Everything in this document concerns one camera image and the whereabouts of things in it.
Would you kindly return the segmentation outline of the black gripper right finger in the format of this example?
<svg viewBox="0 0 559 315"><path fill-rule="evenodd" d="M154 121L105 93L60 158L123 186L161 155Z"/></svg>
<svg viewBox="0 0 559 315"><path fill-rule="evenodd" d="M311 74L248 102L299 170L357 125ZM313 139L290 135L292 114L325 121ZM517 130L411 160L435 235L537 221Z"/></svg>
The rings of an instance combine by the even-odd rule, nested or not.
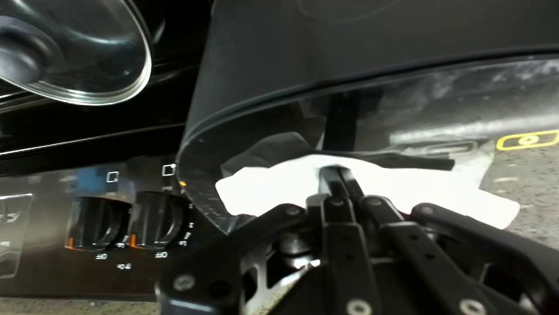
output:
<svg viewBox="0 0 559 315"><path fill-rule="evenodd" d="M388 200L365 197L353 174L337 170L341 197L357 212L365 247L381 268L374 288L386 315L496 315L496 303L414 221Z"/></svg>

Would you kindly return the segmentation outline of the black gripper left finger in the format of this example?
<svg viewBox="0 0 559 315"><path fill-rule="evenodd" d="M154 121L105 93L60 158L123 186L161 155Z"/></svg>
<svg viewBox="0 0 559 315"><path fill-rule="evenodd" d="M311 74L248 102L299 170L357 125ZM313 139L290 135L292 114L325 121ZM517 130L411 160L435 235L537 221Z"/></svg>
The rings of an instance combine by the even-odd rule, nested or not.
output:
<svg viewBox="0 0 559 315"><path fill-rule="evenodd" d="M364 230L357 221L350 186L343 169L320 172L322 193L322 260L329 284L329 310L334 315L374 315L376 288Z"/></svg>

